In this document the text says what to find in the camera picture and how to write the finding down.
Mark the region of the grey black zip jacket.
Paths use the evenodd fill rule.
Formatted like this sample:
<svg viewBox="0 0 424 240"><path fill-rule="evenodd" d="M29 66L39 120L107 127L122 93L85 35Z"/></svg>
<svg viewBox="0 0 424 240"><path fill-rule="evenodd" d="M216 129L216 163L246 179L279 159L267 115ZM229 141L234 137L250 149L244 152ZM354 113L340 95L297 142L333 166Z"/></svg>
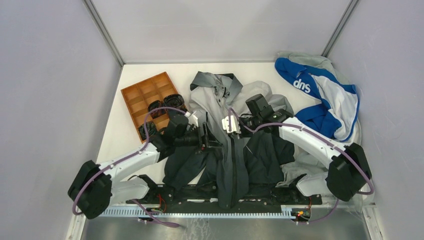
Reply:
<svg viewBox="0 0 424 240"><path fill-rule="evenodd" d="M248 114L246 101L258 94L274 110L293 112L288 99L274 94L266 82L242 84L232 73L199 71L190 84L187 104L200 123L207 122L222 147L204 153L197 153L193 146L176 148L166 160L163 182L180 190L199 177L198 186L216 186L218 205L223 209L233 208L253 185L282 182L281 166L295 160L293 143L264 130L247 138L231 137L222 128L229 109L239 116Z"/></svg>

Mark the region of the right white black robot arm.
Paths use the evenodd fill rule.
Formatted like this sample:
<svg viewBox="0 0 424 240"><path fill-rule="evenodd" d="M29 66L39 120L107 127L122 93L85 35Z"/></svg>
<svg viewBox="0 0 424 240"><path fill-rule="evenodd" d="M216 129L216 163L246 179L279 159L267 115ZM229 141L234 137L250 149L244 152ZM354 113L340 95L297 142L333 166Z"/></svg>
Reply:
<svg viewBox="0 0 424 240"><path fill-rule="evenodd" d="M332 140L303 124L284 109L274 110L262 94L250 97L246 102L249 117L241 117L229 108L221 124L228 135L242 138L249 133L266 131L297 145L312 155L326 172L305 175L289 189L289 199L302 204L312 195L331 194L348 202L355 195L374 194L372 173L364 149L357 143L346 144Z"/></svg>

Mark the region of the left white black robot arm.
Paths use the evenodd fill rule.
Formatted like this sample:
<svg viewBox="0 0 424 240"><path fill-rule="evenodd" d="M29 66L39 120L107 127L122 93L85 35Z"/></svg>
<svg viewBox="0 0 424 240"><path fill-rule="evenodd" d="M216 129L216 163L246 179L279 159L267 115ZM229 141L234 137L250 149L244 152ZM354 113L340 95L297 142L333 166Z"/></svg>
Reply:
<svg viewBox="0 0 424 240"><path fill-rule="evenodd" d="M82 164L67 194L74 215L94 219L109 206L141 199L150 204L158 191L143 178L125 177L171 156L178 147L193 147L196 154L218 153L223 145L213 136L206 122L198 123L194 114L175 115L167 126L126 155L103 163L88 160Z"/></svg>

